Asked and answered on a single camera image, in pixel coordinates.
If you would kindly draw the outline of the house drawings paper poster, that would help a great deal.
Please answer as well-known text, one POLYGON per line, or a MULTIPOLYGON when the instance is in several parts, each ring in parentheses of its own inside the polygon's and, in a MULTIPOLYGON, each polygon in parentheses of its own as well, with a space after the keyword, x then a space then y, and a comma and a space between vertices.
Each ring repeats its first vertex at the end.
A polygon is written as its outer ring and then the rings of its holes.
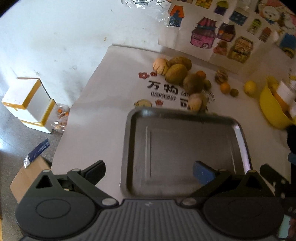
POLYGON ((276 28, 243 1, 172 1, 158 43, 240 73, 277 40, 276 28))

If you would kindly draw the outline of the white cup in bowl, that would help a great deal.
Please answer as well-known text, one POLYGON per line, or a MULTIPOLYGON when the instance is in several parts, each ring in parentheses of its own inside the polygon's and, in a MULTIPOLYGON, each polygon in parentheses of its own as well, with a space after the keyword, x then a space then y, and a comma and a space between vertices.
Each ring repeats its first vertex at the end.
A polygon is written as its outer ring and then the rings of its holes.
POLYGON ((274 97, 283 111, 287 111, 295 99, 295 80, 281 80, 274 97))

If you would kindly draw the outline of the blue white carton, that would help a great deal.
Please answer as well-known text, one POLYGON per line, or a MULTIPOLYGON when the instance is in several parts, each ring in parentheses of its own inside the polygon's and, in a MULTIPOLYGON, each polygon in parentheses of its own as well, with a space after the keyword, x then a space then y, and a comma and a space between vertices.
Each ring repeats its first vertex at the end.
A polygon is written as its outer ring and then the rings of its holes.
POLYGON ((37 159, 48 147, 50 146, 49 139, 45 139, 40 144, 38 144, 27 156, 24 158, 23 166, 27 168, 30 164, 37 159))

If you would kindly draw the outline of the yellow lemon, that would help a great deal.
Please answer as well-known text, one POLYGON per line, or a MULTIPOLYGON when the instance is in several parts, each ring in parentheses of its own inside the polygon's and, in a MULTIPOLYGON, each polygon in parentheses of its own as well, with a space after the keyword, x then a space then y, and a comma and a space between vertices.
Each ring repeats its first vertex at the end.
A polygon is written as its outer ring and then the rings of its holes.
POLYGON ((256 89, 257 89, 257 85, 252 80, 248 80, 247 82, 245 82, 245 85, 243 87, 245 94, 247 94, 248 96, 254 95, 256 92, 256 89))

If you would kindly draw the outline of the wooden stool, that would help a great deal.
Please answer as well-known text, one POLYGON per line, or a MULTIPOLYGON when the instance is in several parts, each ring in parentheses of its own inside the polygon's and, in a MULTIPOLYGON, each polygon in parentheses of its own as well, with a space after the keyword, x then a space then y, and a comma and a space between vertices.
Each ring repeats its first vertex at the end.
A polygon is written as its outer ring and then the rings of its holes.
POLYGON ((10 190, 15 197, 17 203, 20 203, 23 196, 30 188, 32 183, 44 169, 50 169, 50 165, 46 160, 39 156, 27 168, 22 166, 14 177, 10 190))

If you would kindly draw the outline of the yellow plastic bowl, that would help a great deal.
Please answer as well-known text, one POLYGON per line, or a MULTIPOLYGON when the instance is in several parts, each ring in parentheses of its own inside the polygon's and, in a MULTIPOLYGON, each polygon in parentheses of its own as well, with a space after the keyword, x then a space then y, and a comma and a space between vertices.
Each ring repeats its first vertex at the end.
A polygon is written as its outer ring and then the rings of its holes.
POLYGON ((284 130, 286 127, 295 125, 295 120, 287 116, 281 109, 280 104, 273 93, 279 83, 273 76, 267 76, 266 85, 259 97, 259 105, 267 121, 276 129, 284 130))

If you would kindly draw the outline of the small orange tangerine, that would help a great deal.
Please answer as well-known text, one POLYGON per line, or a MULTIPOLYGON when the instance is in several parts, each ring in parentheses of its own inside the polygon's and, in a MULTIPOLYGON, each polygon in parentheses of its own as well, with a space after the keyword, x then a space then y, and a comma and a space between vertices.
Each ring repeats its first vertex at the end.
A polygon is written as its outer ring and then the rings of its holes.
POLYGON ((224 82, 222 84, 220 84, 220 91, 225 94, 228 95, 231 91, 231 86, 228 82, 224 82))
POLYGON ((203 80, 207 77, 206 73, 202 70, 197 71, 196 75, 203 80))

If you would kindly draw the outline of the cartoon bear poster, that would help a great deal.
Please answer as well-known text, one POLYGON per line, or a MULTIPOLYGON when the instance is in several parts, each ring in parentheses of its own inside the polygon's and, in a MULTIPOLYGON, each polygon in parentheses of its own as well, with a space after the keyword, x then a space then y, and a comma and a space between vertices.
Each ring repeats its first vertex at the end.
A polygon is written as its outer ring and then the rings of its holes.
POLYGON ((277 31, 276 45, 287 56, 295 56, 295 14, 281 1, 258 1, 255 11, 277 31))

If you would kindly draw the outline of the white printed table mat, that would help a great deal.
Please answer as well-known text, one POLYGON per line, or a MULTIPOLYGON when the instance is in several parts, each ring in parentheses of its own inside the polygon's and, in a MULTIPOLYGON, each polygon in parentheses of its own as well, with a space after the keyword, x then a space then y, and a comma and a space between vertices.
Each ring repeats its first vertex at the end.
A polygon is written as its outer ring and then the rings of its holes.
MULTIPOLYGON (((65 133, 54 156, 53 173, 65 174, 103 160, 106 175, 99 182, 99 188, 118 200, 126 198, 120 181, 129 112, 135 108, 189 111, 184 90, 152 72, 156 57, 156 53, 138 49, 108 48, 70 110, 65 133)), ((206 96, 208 114, 230 117, 240 124, 252 169, 269 164, 290 178, 287 134, 267 122, 257 99, 243 91, 237 97, 224 95, 216 84, 206 96)))

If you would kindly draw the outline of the brown kiwi fruit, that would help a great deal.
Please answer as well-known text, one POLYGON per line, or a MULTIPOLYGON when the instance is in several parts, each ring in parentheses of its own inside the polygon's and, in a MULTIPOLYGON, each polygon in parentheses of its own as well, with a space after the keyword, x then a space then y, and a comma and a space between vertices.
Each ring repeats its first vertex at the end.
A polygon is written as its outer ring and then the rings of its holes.
POLYGON ((166 72, 165 80, 170 84, 181 84, 187 74, 188 71, 185 65, 174 64, 166 72))
POLYGON ((183 56, 173 57, 169 60, 169 63, 171 66, 175 64, 182 64, 187 68, 188 71, 192 68, 192 61, 189 58, 183 56))
POLYGON ((203 76, 197 74, 188 74, 183 81, 183 89, 188 95, 200 93, 204 89, 203 76))

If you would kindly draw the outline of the dark metal tray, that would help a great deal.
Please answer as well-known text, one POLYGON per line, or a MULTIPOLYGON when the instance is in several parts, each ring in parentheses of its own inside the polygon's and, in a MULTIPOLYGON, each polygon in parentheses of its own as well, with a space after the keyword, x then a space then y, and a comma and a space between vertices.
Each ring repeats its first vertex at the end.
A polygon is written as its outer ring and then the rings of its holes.
POLYGON ((121 192, 131 198, 187 196, 201 184, 194 163, 243 175, 252 168, 240 124, 190 111, 135 108, 127 115, 121 192))

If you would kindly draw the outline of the snack wrappers on floor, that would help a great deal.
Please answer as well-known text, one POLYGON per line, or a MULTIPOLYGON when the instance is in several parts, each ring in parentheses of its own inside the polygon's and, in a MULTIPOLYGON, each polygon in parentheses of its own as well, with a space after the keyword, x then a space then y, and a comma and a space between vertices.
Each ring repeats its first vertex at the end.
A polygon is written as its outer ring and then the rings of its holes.
POLYGON ((53 121, 51 122, 51 126, 53 127, 53 130, 64 133, 68 118, 69 118, 70 108, 67 105, 64 104, 57 104, 56 107, 53 109, 53 121))

